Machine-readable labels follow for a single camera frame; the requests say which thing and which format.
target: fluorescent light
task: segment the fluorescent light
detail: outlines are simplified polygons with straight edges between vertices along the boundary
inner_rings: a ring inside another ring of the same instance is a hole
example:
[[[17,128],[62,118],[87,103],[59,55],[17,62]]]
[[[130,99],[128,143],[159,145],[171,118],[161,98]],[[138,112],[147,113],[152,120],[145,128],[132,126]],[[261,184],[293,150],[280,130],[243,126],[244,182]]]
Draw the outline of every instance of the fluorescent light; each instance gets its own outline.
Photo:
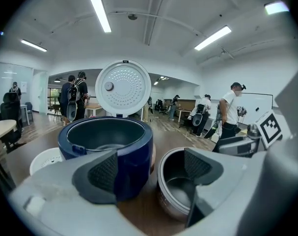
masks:
[[[265,9],[269,15],[283,11],[290,11],[283,2],[269,3],[265,5]]]
[[[31,42],[28,42],[28,41],[26,41],[26,40],[24,40],[24,39],[21,40],[21,43],[26,44],[26,45],[28,45],[28,46],[31,46],[31,47],[33,47],[33,48],[35,48],[35,49],[37,49],[37,50],[42,51],[42,52],[47,52],[46,49],[44,49],[44,48],[42,48],[42,47],[40,47],[40,46],[38,46],[38,45],[32,44]]]
[[[208,37],[206,40],[201,42],[199,45],[195,47],[196,50],[200,51],[201,49],[205,48],[207,45],[210,45],[214,41],[218,40],[219,38],[225,36],[226,34],[232,32],[228,26],[224,26],[222,29]]]
[[[102,3],[102,0],[91,0],[93,8],[95,10],[96,15],[99,18],[99,21],[101,23],[101,26],[104,30],[104,32],[111,32],[109,23],[108,23],[108,18],[106,16],[104,6]]]

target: desk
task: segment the desk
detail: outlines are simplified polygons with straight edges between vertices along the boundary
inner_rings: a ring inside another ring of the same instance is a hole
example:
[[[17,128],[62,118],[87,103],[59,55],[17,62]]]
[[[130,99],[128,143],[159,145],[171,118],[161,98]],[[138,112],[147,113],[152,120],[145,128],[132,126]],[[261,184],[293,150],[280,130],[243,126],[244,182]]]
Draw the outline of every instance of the desk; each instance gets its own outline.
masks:
[[[92,115],[93,116],[96,116],[96,111],[98,109],[102,109],[102,107],[98,103],[89,103],[89,104],[87,104],[87,106],[85,107],[85,109],[92,110]]]
[[[8,168],[17,185],[29,176],[29,166],[40,152],[58,146],[57,136],[60,130],[61,128],[39,137],[7,155]],[[176,131],[155,131],[153,137],[156,146],[156,154],[153,154],[156,157],[156,167],[140,194],[131,200],[119,202],[117,206],[120,212],[145,234],[173,235],[181,232],[185,225],[172,219],[160,207],[156,192],[157,170],[161,158],[169,150],[191,147],[191,142]]]
[[[13,130],[16,127],[17,123],[15,120],[1,120],[0,121],[0,138],[3,137],[4,135],[8,134],[11,130]],[[9,177],[5,170],[2,168],[0,164],[0,179],[3,177],[6,180],[9,180]]]
[[[29,115],[27,114],[27,106],[25,104],[20,104],[20,108],[21,108],[21,110],[25,111],[26,119],[27,119],[27,125],[30,126]]]
[[[178,123],[180,123],[180,116],[182,115],[182,112],[188,112],[188,113],[191,112],[191,111],[185,110],[185,109],[176,109],[176,111],[179,111]]]

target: round table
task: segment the round table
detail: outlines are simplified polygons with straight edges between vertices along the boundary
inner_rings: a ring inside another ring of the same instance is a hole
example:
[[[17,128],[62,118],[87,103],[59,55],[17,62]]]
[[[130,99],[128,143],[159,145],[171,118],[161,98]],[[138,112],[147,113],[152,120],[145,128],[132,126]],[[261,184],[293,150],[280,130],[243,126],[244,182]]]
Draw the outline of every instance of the round table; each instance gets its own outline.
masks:
[[[0,138],[4,135],[8,134],[11,130],[15,128],[17,125],[15,120],[1,120],[0,121]],[[9,177],[3,167],[0,164],[0,179],[5,178],[6,180],[9,180]]]

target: open lid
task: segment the open lid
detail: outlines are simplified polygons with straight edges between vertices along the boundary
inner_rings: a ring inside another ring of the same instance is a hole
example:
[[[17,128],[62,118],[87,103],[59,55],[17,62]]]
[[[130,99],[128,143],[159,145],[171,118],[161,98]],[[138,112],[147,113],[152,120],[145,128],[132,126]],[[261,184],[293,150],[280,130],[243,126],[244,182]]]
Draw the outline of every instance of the open lid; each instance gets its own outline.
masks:
[[[136,113],[150,94],[148,72],[132,60],[118,60],[107,65],[95,83],[95,95],[100,105],[114,117]]]

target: white bowl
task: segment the white bowl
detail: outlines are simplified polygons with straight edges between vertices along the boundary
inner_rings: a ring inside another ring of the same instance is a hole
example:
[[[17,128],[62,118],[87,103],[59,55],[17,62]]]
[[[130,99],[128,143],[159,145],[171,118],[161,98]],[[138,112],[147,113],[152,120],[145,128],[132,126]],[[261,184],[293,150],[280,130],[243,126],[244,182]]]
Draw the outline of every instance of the white bowl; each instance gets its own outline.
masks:
[[[33,175],[36,171],[44,168],[45,166],[62,161],[63,159],[61,157],[59,148],[54,147],[45,150],[33,159],[30,165],[30,175]]]

